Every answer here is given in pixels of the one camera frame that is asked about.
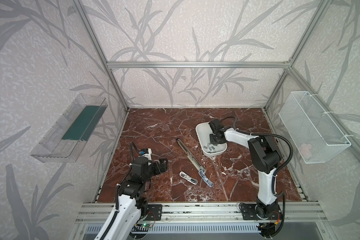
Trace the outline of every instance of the brown marble table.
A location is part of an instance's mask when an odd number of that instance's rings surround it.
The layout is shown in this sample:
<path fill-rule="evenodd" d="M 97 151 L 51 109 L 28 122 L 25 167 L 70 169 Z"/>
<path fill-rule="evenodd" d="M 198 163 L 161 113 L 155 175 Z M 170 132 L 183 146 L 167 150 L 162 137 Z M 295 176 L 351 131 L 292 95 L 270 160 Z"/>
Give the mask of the brown marble table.
<path fill-rule="evenodd" d="M 102 186 L 99 202 L 113 202 L 116 184 L 128 170 L 129 142 L 140 148 L 151 148 L 155 158 L 167 158 L 167 172 L 152 177 L 151 188 L 144 193 L 149 202 L 234 201 L 252 202 L 258 192 L 258 173 L 249 150 L 233 142 L 217 157 L 203 155 L 195 127 L 213 118 L 237 116 L 236 126 L 245 131 L 271 132 L 260 108 L 186 108 L 186 109 L 131 109 Z M 224 124 L 231 124 L 232 119 Z M 206 169 L 206 176 L 214 183 L 208 187 L 197 170 L 178 146 L 180 138 Z M 179 176 L 180 171 L 198 180 L 193 185 Z M 287 168 L 281 170 L 276 191 L 284 191 L 287 201 L 301 201 Z"/>

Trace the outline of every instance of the wall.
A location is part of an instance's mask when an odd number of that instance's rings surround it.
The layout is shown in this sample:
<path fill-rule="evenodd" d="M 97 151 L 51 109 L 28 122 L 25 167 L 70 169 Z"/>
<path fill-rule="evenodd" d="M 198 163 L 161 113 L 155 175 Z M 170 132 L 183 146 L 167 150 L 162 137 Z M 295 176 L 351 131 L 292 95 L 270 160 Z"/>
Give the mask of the wall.
<path fill-rule="evenodd" d="M 360 1 L 333 1 L 304 48 L 296 68 L 360 141 Z M 278 113 L 291 91 L 288 77 L 268 109 L 282 135 Z M 339 240 L 360 240 L 360 163 L 349 149 L 323 164 L 305 164 L 295 147 L 292 160 L 310 200 L 318 200 Z"/>
<path fill-rule="evenodd" d="M 287 61 L 319 0 L 82 2 L 107 61 Z M 136 107 L 264 106 L 278 73 L 114 69 Z"/>
<path fill-rule="evenodd" d="M 0 0 L 0 239 L 67 239 L 125 116 L 70 1 Z M 76 163 L 29 153 L 77 94 L 109 106 Z"/>

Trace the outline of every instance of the black mounting plate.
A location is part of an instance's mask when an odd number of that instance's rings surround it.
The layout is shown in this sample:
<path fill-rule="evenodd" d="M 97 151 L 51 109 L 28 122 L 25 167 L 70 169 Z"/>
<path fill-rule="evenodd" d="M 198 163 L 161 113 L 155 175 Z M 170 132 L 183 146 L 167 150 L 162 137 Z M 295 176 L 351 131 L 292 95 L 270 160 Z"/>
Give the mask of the black mounting plate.
<path fill-rule="evenodd" d="M 163 210 L 163 205 L 161 204 L 148 204 L 148 212 L 152 212 L 153 214 L 148 214 L 145 220 L 160 221 L 162 210 Z"/>
<path fill-rule="evenodd" d="M 256 214 L 256 205 L 257 204 L 244 204 L 243 205 L 244 212 L 241 213 L 243 215 L 243 220 L 269 220 L 270 219 L 270 218 L 268 218 L 268 219 L 259 218 L 258 215 Z M 278 205 L 277 211 L 279 212 L 280 217 L 281 217 L 281 210 L 280 210 L 279 205 Z M 278 214 L 275 212 L 272 212 L 270 217 L 273 220 L 277 220 Z"/>

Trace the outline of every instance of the wallpaper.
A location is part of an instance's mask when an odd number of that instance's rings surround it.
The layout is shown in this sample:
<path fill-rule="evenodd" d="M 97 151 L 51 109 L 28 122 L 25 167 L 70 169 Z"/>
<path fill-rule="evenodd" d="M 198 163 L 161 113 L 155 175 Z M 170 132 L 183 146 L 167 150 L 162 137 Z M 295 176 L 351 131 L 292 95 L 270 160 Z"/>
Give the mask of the wallpaper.
<path fill-rule="evenodd" d="M 67 239 L 125 116 L 70 1 L 0 0 L 0 239 Z M 29 154 L 82 93 L 108 108 L 75 163 Z"/>
<path fill-rule="evenodd" d="M 332 1 L 293 67 L 360 141 L 360 0 Z M 268 109 L 276 132 L 289 138 L 278 113 L 291 91 L 301 89 L 288 77 Z M 305 164 L 294 149 L 291 165 L 337 238 L 360 240 L 359 161 L 346 149 L 326 163 Z"/>
<path fill-rule="evenodd" d="M 134 107 L 262 107 L 279 68 L 130 68 L 114 71 Z"/>
<path fill-rule="evenodd" d="M 331 4 L 295 68 L 360 142 L 360 0 Z"/>
<path fill-rule="evenodd" d="M 107 61 L 287 61 L 319 0 L 82 2 Z M 281 70 L 113 72 L 132 107 L 249 107 L 264 106 Z"/>

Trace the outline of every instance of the metal mesh basket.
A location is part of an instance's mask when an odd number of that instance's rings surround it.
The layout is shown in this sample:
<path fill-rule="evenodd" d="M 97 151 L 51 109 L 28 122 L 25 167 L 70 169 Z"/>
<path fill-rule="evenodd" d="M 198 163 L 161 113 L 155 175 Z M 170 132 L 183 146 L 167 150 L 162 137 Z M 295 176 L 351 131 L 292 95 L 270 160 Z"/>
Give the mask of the metal mesh basket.
<path fill-rule="evenodd" d="M 279 116 L 304 162 L 326 162 L 350 146 L 350 141 L 307 91 L 291 92 Z"/>

